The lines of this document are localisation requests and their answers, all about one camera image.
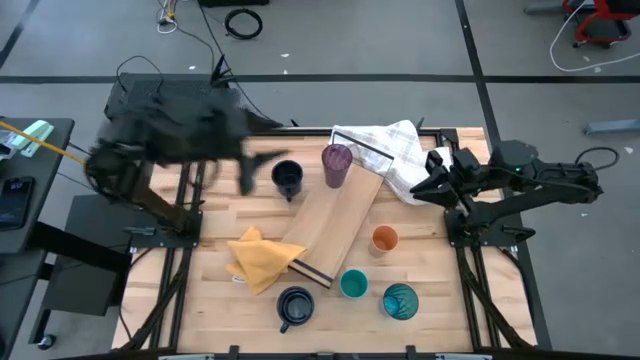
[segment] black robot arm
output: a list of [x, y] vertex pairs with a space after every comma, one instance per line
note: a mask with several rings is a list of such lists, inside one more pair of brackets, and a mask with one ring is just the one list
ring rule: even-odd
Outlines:
[[[591, 203], [602, 194], [590, 163], [546, 163], [533, 146], [516, 140], [499, 143], [486, 165], [462, 149], [453, 155], [450, 169], [431, 151], [426, 168], [431, 176], [411, 189], [413, 197], [451, 210], [462, 207], [460, 225], [466, 231], [486, 229], [505, 216], [554, 202]], [[493, 203], [472, 200], [495, 189], [518, 194]]]

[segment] black mug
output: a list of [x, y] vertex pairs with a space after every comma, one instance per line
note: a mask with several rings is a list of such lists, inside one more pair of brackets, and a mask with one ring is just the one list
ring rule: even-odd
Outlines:
[[282, 319], [280, 333], [284, 334], [289, 326], [306, 323], [313, 314], [313, 297], [299, 286], [287, 288], [278, 297], [278, 316]]
[[271, 180], [288, 202], [302, 190], [302, 167], [295, 161], [280, 161], [271, 171]]

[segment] small orange cup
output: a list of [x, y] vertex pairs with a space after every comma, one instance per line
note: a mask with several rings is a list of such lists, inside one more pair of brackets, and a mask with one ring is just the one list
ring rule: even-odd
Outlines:
[[375, 257], [383, 256], [398, 246], [398, 234], [390, 226], [378, 226], [373, 231], [369, 252]]

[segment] purple cup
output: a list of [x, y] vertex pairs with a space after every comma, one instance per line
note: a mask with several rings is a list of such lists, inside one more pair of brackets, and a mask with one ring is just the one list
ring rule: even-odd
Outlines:
[[331, 144], [322, 150], [322, 166], [324, 167], [324, 181], [332, 189], [342, 186], [353, 161], [353, 154], [348, 147], [341, 144]]

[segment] teal patterned cup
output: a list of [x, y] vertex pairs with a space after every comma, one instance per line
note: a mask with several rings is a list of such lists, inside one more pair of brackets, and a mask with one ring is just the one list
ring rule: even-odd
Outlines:
[[409, 320], [417, 312], [418, 295], [406, 284], [393, 284], [387, 288], [382, 297], [384, 311], [396, 320]]

